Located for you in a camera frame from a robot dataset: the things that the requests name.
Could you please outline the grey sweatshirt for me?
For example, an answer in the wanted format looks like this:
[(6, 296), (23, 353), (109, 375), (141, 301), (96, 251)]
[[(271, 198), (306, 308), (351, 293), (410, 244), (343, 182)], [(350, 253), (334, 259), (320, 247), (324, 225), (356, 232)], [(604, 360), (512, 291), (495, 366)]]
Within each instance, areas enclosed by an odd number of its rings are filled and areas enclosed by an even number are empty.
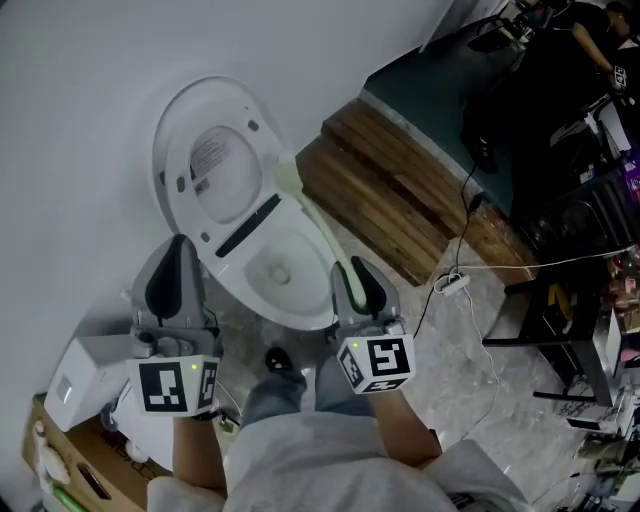
[(473, 440), (423, 469), (390, 459), (371, 417), (303, 411), (243, 428), (224, 459), (228, 495), (158, 477), (147, 512), (535, 512)]

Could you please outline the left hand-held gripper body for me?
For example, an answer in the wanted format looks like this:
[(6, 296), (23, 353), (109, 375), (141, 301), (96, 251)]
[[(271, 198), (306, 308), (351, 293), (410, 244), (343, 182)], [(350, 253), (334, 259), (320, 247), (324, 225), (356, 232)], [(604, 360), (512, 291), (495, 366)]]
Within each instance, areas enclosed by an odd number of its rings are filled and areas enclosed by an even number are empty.
[(203, 416), (214, 408), (221, 363), (217, 327), (131, 329), (126, 361), (132, 390), (148, 415)]

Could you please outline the white cloth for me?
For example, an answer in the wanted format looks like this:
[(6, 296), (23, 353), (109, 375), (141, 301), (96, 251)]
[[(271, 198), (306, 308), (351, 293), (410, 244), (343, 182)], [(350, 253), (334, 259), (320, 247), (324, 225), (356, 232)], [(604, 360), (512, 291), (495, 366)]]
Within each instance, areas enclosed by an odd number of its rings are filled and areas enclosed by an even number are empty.
[(70, 473), (60, 454), (49, 444), (44, 423), (36, 420), (32, 427), (32, 438), (35, 447), (35, 472), (39, 478), (41, 489), (52, 494), (56, 484), (68, 485)]

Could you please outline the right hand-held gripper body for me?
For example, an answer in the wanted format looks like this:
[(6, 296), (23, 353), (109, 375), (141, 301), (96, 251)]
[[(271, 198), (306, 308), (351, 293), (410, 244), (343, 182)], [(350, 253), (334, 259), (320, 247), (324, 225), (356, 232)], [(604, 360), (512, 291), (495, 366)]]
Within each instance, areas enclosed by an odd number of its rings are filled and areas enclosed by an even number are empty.
[(416, 374), (414, 337), (401, 317), (338, 321), (337, 360), (355, 394), (400, 389)]

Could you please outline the yellow tool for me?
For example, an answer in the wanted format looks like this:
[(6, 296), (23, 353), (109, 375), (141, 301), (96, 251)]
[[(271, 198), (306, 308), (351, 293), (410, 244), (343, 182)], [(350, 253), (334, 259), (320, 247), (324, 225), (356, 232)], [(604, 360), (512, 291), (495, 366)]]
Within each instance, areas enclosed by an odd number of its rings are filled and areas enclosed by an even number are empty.
[(573, 325), (573, 309), (569, 296), (559, 283), (548, 287), (543, 319), (554, 335), (566, 335)]

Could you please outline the white toilet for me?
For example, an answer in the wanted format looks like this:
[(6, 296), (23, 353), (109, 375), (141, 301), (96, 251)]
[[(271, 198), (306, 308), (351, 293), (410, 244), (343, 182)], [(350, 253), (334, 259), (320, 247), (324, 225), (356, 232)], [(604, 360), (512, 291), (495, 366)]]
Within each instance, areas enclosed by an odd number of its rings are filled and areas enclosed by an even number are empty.
[(288, 328), (317, 331), (334, 312), (335, 261), (276, 171), (294, 155), (268, 110), (242, 83), (204, 76), (162, 112), (152, 174), (165, 221), (188, 236), (209, 274), (235, 299)]

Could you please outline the person's left forearm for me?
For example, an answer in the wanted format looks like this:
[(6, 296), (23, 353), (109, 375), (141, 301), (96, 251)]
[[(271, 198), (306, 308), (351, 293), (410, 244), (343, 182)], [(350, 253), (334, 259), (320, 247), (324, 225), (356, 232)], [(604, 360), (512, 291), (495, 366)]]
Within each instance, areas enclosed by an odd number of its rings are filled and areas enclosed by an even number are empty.
[(173, 418), (172, 473), (191, 486), (227, 495), (223, 458), (212, 420)]

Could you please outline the white power strip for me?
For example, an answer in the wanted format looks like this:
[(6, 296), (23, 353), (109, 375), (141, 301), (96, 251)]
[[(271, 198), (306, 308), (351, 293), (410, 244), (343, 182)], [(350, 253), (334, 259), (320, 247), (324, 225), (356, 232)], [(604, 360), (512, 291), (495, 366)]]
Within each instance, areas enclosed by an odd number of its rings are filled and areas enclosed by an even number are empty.
[(436, 294), (450, 297), (459, 290), (464, 289), (470, 283), (470, 277), (460, 273), (449, 273), (440, 277), (434, 284)]

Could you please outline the purple packet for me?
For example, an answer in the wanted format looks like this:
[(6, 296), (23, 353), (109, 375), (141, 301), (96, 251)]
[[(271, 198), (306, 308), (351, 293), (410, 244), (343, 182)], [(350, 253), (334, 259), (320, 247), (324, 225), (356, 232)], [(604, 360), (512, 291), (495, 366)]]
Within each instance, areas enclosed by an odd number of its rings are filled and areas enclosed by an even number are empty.
[(640, 203), (640, 157), (631, 153), (623, 155), (621, 169), (630, 197)]

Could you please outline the pale green toilet brush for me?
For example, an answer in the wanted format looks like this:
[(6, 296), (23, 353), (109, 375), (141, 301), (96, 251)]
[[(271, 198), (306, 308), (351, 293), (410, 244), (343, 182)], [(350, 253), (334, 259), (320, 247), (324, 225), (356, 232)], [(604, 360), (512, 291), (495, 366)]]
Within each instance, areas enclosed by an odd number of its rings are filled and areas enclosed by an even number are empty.
[(279, 189), (295, 198), (316, 224), (331, 248), (336, 261), (341, 265), (346, 274), (347, 288), (352, 294), (355, 305), (360, 309), (364, 309), (367, 306), (367, 298), (361, 280), (351, 260), (347, 257), (344, 249), (321, 215), (319, 209), (315, 203), (305, 195), (303, 182), (300, 178), (295, 159), (291, 157), (280, 161), (276, 165), (274, 174)]

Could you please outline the person's right forearm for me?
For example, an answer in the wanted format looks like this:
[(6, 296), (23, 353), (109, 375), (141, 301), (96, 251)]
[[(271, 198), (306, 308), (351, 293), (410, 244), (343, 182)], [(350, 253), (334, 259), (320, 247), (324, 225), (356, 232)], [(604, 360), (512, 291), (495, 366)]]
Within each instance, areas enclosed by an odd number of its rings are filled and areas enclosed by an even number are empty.
[(424, 469), (442, 455), (437, 437), (417, 416), (401, 390), (370, 394), (368, 398), (391, 459)]

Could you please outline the white toilet seat part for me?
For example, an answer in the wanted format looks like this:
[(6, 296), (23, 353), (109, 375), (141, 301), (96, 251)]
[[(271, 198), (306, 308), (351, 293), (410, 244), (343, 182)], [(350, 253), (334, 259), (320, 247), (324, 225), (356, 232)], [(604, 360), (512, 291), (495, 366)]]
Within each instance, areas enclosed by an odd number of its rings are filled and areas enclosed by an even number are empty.
[(127, 334), (76, 337), (69, 343), (53, 375), (44, 406), (63, 432), (94, 417), (109, 432), (123, 434), (127, 455), (145, 463), (149, 455), (136, 434), (140, 410), (126, 360), (132, 355)]

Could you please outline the blue jeans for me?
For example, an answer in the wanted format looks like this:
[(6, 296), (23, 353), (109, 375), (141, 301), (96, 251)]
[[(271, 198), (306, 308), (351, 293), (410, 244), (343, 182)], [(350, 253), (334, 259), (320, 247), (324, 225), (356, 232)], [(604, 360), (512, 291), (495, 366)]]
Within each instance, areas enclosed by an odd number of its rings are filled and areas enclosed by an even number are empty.
[[(306, 390), (306, 378), (299, 370), (272, 372), (249, 393), (242, 411), (242, 426), (279, 415), (299, 413)], [(316, 366), (314, 411), (375, 417), (371, 402), (365, 395), (353, 392), (335, 356), (326, 357)]]

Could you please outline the wooden steps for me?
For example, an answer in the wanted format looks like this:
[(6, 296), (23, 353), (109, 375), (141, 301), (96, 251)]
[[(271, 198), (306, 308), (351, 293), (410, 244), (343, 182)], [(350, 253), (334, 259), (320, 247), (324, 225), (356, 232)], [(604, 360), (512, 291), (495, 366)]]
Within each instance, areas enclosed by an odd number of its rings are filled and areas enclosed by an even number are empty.
[(535, 259), (488, 198), (373, 106), (357, 99), (296, 157), (305, 192), (412, 286), (462, 237), (506, 285), (535, 278)]

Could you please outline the black table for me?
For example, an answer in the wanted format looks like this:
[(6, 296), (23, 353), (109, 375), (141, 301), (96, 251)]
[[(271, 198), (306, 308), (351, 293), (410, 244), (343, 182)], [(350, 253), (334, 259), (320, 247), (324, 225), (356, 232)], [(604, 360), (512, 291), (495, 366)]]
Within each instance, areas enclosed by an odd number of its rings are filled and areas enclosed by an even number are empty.
[(568, 293), (571, 317), (548, 297), (553, 283), (541, 279), (505, 288), (507, 311), (519, 299), (527, 301), (518, 333), (513, 337), (483, 338), (485, 348), (535, 348), (550, 364), (564, 389), (560, 393), (536, 391), (536, 398), (611, 407), (621, 387), (620, 324), (604, 300), (602, 280), (573, 279), (560, 284)]

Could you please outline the printed cardboard box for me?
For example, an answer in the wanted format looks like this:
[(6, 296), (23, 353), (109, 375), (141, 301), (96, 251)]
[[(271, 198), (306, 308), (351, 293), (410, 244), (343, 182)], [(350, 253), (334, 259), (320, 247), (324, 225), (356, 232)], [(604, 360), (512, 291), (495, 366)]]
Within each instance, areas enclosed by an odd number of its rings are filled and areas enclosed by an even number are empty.
[(25, 427), (22, 457), (29, 468), (36, 469), (33, 427), (41, 422), (48, 445), (69, 473), (70, 482), (57, 482), (57, 486), (90, 512), (145, 512), (148, 483), (170, 472), (154, 461), (139, 463), (130, 458), (124, 435), (106, 430), (99, 417), (61, 431), (46, 412), (44, 399), (43, 394), (32, 398)]

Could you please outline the black shoe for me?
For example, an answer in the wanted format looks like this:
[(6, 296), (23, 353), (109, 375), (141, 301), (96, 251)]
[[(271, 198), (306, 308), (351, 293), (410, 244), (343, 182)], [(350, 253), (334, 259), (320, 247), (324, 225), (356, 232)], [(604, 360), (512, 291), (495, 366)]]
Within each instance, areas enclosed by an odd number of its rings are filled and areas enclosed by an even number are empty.
[(265, 354), (265, 366), (270, 373), (291, 373), (296, 368), (288, 353), (281, 347), (273, 346)]

